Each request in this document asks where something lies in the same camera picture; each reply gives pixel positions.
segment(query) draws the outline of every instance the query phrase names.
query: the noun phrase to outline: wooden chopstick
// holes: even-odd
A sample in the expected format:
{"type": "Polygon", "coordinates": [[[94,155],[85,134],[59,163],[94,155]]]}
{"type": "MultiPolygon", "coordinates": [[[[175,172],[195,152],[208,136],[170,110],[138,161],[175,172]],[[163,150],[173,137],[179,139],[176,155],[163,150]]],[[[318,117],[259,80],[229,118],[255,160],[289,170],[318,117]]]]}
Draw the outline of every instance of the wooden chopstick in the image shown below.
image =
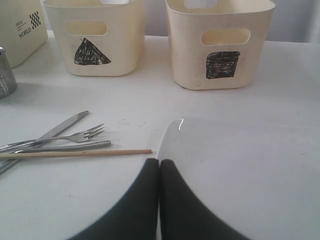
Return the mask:
{"type": "Polygon", "coordinates": [[[151,149],[1,153],[0,159],[108,157],[108,156],[139,155],[139,154],[151,154],[151,153],[152,153],[151,149]]]}

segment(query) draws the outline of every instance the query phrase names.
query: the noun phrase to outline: stainless steel container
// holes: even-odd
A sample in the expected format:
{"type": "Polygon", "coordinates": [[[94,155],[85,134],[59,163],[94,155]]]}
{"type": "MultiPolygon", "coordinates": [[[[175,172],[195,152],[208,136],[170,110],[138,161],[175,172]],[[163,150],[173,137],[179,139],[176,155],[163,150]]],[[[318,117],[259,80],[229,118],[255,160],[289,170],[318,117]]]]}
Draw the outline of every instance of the stainless steel container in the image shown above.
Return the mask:
{"type": "Polygon", "coordinates": [[[17,82],[6,57],[6,51],[0,47],[0,99],[9,96],[17,89],[17,82]]]}

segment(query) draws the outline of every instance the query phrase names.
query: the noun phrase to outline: fork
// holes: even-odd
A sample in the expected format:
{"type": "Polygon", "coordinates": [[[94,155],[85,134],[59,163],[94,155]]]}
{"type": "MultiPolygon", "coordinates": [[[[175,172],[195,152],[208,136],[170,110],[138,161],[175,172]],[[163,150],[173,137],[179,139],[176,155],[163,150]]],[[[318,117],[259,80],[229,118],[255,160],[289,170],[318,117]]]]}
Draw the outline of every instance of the fork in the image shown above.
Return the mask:
{"type": "Polygon", "coordinates": [[[49,138],[38,138],[33,140],[27,140],[27,141],[20,141],[16,143],[11,143],[8,145],[0,146],[0,153],[1,152],[7,152],[12,149],[20,148],[22,146],[36,144],[36,143],[43,143],[43,142],[49,142],[53,140],[69,140],[73,143],[84,143],[89,141],[90,139],[93,139],[97,137],[98,135],[102,134],[104,132],[103,124],[100,124],[98,126],[95,126],[93,128],[90,128],[86,131],[77,132],[75,134],[72,134],[70,136],[57,136],[57,137],[49,137],[49,138]]]}

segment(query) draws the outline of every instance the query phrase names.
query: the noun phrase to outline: white table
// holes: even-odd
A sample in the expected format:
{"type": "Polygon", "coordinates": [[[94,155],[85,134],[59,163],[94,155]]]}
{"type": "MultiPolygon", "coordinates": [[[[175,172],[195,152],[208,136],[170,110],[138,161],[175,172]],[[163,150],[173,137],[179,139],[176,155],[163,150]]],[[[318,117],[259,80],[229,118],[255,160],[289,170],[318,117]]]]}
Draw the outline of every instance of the white table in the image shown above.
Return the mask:
{"type": "MultiPolygon", "coordinates": [[[[65,134],[100,123],[112,149],[152,148],[180,117],[320,127],[320,45],[266,42],[255,81],[244,88],[191,91],[174,83],[168,39],[146,37],[139,67],[121,77],[67,72],[52,32],[14,69],[17,91],[0,100],[0,145],[42,136],[72,115],[92,114],[65,134]]],[[[63,240],[120,199],[146,156],[33,159],[0,176],[3,240],[63,240]]]]}

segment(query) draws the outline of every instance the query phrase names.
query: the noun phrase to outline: cream storage bin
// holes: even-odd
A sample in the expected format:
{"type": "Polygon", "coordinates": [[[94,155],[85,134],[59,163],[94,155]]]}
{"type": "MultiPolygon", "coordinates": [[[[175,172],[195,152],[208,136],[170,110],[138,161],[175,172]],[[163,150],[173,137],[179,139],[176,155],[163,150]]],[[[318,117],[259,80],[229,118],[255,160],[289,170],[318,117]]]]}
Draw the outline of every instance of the cream storage bin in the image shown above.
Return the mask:
{"type": "Polygon", "coordinates": [[[68,71],[121,76],[138,64],[145,41],[143,0],[46,0],[68,71]]]}
{"type": "Polygon", "coordinates": [[[254,76],[275,4],[269,0],[217,0],[187,8],[166,0],[173,77],[191,90],[231,89],[254,76]]]}
{"type": "Polygon", "coordinates": [[[0,47],[14,68],[47,41],[47,27],[40,0],[0,2],[0,47]]]}

